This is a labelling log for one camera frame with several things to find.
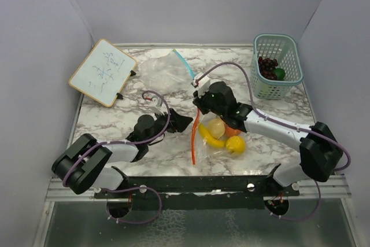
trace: plastic basket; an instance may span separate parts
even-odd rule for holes
[[[277,59],[279,68],[285,70],[284,81],[264,78],[258,67],[258,57]],[[286,35],[261,34],[254,39],[252,58],[252,87],[257,98],[282,99],[288,91],[303,80],[297,45]]]

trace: orange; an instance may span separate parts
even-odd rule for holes
[[[235,130],[225,124],[225,134],[228,137],[237,136],[241,133],[240,130]]]

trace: white marble table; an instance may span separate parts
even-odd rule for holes
[[[149,58],[167,55],[171,49],[124,49],[138,63]],[[205,71],[225,61],[241,64],[250,76],[252,48],[244,49],[178,49],[194,72]],[[249,104],[245,79],[237,67],[223,66],[210,74],[212,79],[228,84],[239,102]],[[120,140],[132,131],[138,117],[150,114],[147,102],[141,99],[144,90],[140,73],[130,78],[122,95],[111,108],[106,108],[84,97],[77,121],[74,140],[90,133],[101,140]],[[196,107],[188,90],[165,96],[170,107],[181,115],[195,118]],[[313,116],[303,85],[293,88],[283,100],[256,99],[257,107],[270,115],[297,123],[313,124]],[[199,154],[196,166],[191,163],[190,137],[192,124],[182,134],[166,134],[163,142],[149,148],[148,154],[135,163],[115,163],[127,175],[135,176],[198,176],[198,175],[264,175],[278,163],[298,158],[299,154],[287,146],[258,134],[245,134],[248,150],[239,157],[225,153],[213,154],[209,149]]]

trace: dark grapes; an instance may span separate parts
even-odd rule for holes
[[[278,77],[276,76],[274,71],[276,67],[278,66],[277,59],[270,59],[270,58],[263,58],[262,56],[259,56],[258,58],[258,67],[260,69],[261,75],[264,78],[267,78],[269,80],[277,80]]]

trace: yellow lemon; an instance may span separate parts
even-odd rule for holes
[[[225,147],[232,154],[241,154],[246,150],[247,144],[242,137],[232,136],[227,139]]]
[[[219,139],[225,133],[225,124],[221,119],[215,118],[208,122],[207,129],[213,138]]]

